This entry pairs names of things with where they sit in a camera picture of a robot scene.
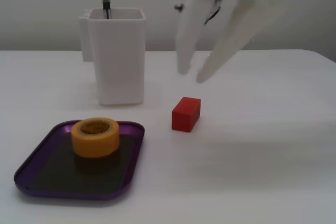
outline robotic arm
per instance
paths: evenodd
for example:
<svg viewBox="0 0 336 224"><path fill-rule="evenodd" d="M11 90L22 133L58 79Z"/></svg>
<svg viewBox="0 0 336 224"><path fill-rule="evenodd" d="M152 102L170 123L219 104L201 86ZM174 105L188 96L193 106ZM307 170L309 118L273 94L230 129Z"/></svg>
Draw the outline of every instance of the robotic arm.
<svg viewBox="0 0 336 224"><path fill-rule="evenodd" d="M221 0L187 0L176 35L177 70L188 73L204 24ZM281 16L288 0L238 0L227 27L197 75L197 82L209 79L237 51L262 29Z"/></svg>

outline table surface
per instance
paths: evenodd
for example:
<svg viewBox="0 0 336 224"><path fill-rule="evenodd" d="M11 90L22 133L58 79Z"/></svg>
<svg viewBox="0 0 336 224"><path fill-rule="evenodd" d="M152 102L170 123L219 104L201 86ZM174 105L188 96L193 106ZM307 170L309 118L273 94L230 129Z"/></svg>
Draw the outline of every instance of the table surface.
<svg viewBox="0 0 336 224"><path fill-rule="evenodd" d="M100 106L74 51L0 52L3 223L335 223L336 64L303 50L241 51L208 82L174 52L148 52L145 102ZM181 97L202 99L191 133L171 130ZM50 129L105 116L146 129L130 191L114 201L33 198L13 176Z"/></svg>

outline masking tape roll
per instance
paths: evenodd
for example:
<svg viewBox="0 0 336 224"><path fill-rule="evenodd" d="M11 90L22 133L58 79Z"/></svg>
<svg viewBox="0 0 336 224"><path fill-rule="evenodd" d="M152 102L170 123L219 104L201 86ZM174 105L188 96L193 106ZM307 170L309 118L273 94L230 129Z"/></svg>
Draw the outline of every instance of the masking tape roll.
<svg viewBox="0 0 336 224"><path fill-rule="evenodd" d="M81 157L104 157L119 148L119 125L109 118L89 118L71 129L73 151Z"/></svg>

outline white cup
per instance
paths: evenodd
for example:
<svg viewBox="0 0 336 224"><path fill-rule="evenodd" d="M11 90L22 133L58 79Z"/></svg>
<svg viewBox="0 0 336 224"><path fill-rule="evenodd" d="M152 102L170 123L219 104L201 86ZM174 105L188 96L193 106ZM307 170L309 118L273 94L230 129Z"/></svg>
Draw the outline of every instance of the white cup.
<svg viewBox="0 0 336 224"><path fill-rule="evenodd" d="M86 10L79 18L84 61L93 61L102 105L142 103L145 56L144 13L137 8Z"/></svg>

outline red cube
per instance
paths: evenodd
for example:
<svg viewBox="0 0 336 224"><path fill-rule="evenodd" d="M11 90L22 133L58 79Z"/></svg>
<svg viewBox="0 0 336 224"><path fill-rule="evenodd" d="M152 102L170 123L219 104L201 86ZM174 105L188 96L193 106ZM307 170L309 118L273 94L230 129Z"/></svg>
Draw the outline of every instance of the red cube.
<svg viewBox="0 0 336 224"><path fill-rule="evenodd" d="M201 112L201 100L183 97L172 111L172 129L190 132Z"/></svg>

